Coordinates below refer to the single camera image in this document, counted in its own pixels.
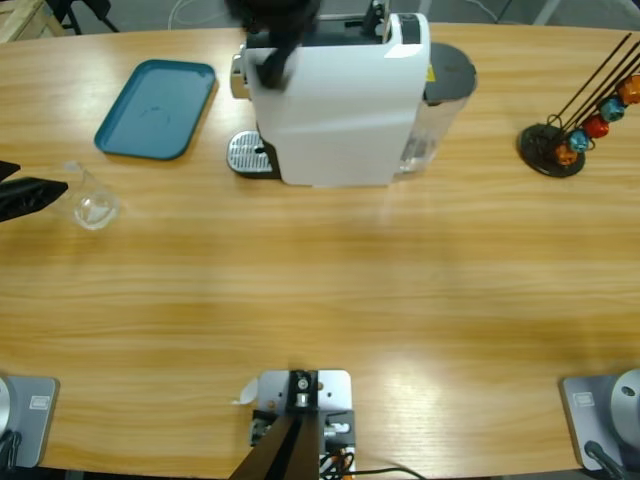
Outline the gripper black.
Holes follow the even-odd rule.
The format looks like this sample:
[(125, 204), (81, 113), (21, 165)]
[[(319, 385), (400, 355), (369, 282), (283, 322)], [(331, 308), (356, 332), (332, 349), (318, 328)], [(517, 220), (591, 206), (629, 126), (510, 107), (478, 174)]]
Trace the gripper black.
[(230, 16), (252, 35), (253, 48), (271, 48), (261, 63), (255, 63), (263, 87), (284, 90), (285, 66), (301, 42), (301, 34), (315, 22), (318, 0), (226, 0)]

